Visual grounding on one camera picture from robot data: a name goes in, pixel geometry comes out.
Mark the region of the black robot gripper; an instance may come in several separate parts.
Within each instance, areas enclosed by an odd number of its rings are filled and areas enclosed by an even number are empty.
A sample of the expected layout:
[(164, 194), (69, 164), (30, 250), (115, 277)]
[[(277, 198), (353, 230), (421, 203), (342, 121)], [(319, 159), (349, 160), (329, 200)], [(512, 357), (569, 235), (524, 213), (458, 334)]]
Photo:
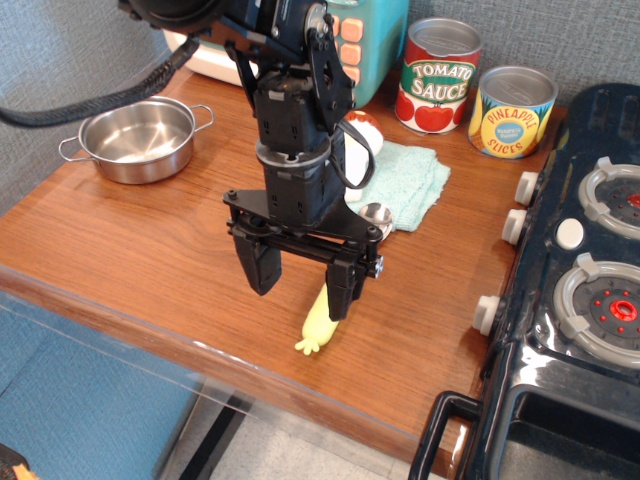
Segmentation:
[(266, 295), (282, 274), (281, 252), (327, 265), (329, 317), (344, 320), (367, 277), (376, 278), (381, 231), (353, 213), (327, 160), (313, 166), (263, 164), (263, 190), (227, 191), (229, 233), (249, 283)]

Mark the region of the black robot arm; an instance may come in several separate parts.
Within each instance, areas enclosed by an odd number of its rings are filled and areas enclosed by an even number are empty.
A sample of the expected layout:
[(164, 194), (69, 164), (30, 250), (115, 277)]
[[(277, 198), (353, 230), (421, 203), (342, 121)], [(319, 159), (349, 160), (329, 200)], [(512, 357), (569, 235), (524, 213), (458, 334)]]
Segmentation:
[(340, 63), (326, 3), (123, 1), (120, 8), (192, 42), (219, 44), (235, 63), (257, 121), (265, 182), (223, 197), (247, 280), (268, 293), (286, 252), (324, 263), (329, 316), (343, 320), (365, 280), (379, 273), (382, 234), (345, 201), (375, 167), (357, 180), (347, 176), (345, 141), (362, 135), (346, 118), (354, 83)]

